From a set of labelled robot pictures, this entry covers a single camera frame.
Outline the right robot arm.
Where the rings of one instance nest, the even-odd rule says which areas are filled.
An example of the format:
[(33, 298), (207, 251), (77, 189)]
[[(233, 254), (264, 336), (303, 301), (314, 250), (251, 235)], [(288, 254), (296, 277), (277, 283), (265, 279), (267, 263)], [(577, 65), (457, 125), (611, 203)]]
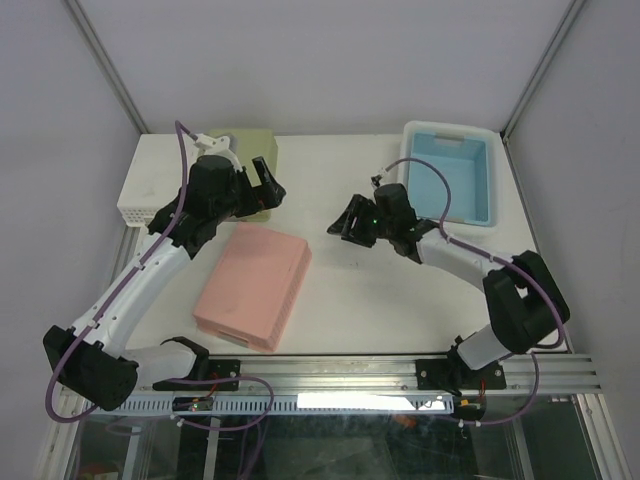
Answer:
[(401, 184), (377, 188), (372, 199), (353, 195), (327, 233), (367, 248), (386, 240), (398, 255), (443, 270), (484, 294), (489, 323), (457, 343), (447, 363), (448, 378), (459, 387), (474, 384), (489, 364), (537, 348), (570, 318), (538, 253), (502, 258), (444, 236), (438, 223), (417, 217)]

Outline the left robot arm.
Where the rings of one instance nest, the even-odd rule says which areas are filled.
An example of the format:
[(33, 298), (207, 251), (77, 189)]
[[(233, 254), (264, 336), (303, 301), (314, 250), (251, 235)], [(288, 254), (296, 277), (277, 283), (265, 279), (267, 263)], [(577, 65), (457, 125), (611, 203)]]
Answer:
[(102, 297), (73, 324), (51, 327), (43, 338), (53, 389), (61, 384), (112, 411), (140, 386), (183, 384), (198, 388), (210, 377), (209, 352), (183, 337), (155, 347), (130, 350), (129, 338), (172, 278), (212, 240), (218, 226), (278, 207), (285, 189), (265, 160), (252, 161), (259, 178), (249, 180), (222, 155), (203, 155), (187, 170), (177, 196), (160, 208), (148, 225), (142, 249)]

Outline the blue basket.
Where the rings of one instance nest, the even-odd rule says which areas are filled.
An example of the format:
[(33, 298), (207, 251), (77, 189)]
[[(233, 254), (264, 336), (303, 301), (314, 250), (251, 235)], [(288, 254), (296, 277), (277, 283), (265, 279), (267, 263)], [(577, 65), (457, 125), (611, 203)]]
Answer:
[(422, 218), (489, 227), (493, 224), (491, 160), (481, 137), (416, 131), (406, 154), (409, 201)]

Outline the pink perforated basket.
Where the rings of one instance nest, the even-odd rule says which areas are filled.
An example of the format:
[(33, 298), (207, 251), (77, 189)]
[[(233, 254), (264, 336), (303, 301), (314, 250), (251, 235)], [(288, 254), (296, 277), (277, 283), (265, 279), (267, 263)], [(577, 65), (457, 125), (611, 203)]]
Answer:
[(238, 224), (192, 312), (198, 329), (275, 352), (311, 259), (303, 238)]

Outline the white perforated basket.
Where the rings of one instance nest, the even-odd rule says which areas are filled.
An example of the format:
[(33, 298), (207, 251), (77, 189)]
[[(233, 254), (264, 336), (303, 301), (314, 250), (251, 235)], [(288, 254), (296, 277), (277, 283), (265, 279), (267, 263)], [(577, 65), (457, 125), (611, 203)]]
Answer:
[(125, 224), (147, 226), (174, 200), (182, 185), (182, 156), (176, 134), (143, 134), (131, 160), (117, 208)]

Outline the green perforated basket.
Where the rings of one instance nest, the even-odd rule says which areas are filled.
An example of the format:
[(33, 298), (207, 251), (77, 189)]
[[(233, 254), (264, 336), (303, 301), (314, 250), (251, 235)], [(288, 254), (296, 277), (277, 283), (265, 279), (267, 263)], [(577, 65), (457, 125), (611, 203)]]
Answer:
[[(268, 129), (234, 129), (225, 132), (214, 131), (213, 137), (218, 137), (225, 134), (231, 134), (236, 138), (236, 155), (238, 156), (241, 165), (246, 170), (249, 181), (251, 182), (253, 188), (259, 183), (259, 179), (252, 164), (252, 159), (256, 157), (263, 157), (265, 159), (275, 182), (278, 183), (275, 178), (275, 173), (277, 170), (278, 146), (272, 131)], [(231, 217), (226, 220), (216, 221), (222, 223), (224, 221), (243, 220), (245, 218), (256, 218), (260, 221), (264, 221), (270, 216), (270, 211), (271, 210), (262, 210), (260, 207), (260, 211), (258, 213), (250, 215), (248, 217)]]

